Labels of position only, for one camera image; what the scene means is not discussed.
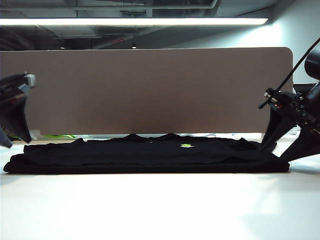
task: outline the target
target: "black fabric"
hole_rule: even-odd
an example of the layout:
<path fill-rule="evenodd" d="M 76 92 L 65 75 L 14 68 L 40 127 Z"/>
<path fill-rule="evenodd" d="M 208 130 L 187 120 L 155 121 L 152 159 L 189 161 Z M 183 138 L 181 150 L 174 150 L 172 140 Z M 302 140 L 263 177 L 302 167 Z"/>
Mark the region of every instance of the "black fabric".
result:
<path fill-rule="evenodd" d="M 110 140 L 26 145 L 4 171 L 16 174 L 272 173 L 289 164 L 244 138 L 130 134 Z"/>

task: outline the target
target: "ductwork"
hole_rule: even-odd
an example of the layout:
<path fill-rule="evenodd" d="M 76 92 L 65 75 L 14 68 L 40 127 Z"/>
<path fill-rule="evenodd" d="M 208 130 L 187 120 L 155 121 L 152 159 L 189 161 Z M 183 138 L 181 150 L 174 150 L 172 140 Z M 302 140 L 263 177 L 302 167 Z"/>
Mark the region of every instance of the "ductwork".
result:
<path fill-rule="evenodd" d="M 211 4 L 203 5 L 99 5 L 99 6 L 0 6 L 0 11 L 63 11 L 63 10 L 75 10 L 75 11 L 92 11 L 92 10 L 144 10 L 144 9 L 213 9 L 218 0 L 213 0 Z"/>

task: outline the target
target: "table surface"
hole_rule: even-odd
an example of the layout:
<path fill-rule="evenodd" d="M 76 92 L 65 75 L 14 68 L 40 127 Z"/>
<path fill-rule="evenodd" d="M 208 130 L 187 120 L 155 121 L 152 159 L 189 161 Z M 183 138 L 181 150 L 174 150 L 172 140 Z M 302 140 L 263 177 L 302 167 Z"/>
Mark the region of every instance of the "table surface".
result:
<path fill-rule="evenodd" d="M 320 239 L 320 155 L 271 174 L 3 172 L 23 146 L 0 148 L 2 240 Z"/>

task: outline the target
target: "fluorescent light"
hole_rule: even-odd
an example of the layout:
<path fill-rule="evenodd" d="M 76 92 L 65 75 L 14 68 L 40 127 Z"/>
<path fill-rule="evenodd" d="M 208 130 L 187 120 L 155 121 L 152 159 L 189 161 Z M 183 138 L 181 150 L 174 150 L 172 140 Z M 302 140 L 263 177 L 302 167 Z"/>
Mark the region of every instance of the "fluorescent light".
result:
<path fill-rule="evenodd" d="M 1 18 L 0 26 L 190 26 L 190 25 L 262 25 L 267 18 Z"/>

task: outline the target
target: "black cable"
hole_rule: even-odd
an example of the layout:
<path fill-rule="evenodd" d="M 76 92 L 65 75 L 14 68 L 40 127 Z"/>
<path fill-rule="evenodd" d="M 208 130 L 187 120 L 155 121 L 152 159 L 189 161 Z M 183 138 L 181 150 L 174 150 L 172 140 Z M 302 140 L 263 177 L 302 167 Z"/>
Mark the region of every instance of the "black cable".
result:
<path fill-rule="evenodd" d="M 266 6 L 266 7 L 263 7 L 263 8 L 259 8 L 257 10 L 248 11 L 246 13 L 242 13 L 242 14 L 236 15 L 236 17 L 240 17 L 240 16 L 247 15 L 247 14 L 253 14 L 253 13 L 256 13 L 256 12 L 259 12 L 259 11 L 262 11 L 262 10 L 265 10 L 265 9 L 269 9 L 269 8 L 271 8 L 271 6 Z"/>
<path fill-rule="evenodd" d="M 309 53 L 314 49 L 314 47 L 320 42 L 320 37 L 311 45 L 311 47 L 306 51 L 306 53 L 302 56 L 302 58 L 298 61 L 298 63 L 294 66 L 294 68 L 291 70 L 291 72 L 286 76 L 286 78 L 283 80 L 283 82 L 278 86 L 278 88 L 275 90 L 275 92 L 279 92 L 279 90 L 288 82 L 288 80 L 291 78 L 291 76 L 294 74 L 294 72 L 297 70 L 297 68 L 300 66 L 300 64 L 305 60 L 305 58 L 309 55 Z M 263 109 L 269 102 L 270 96 L 264 103 L 259 105 L 259 109 Z"/>

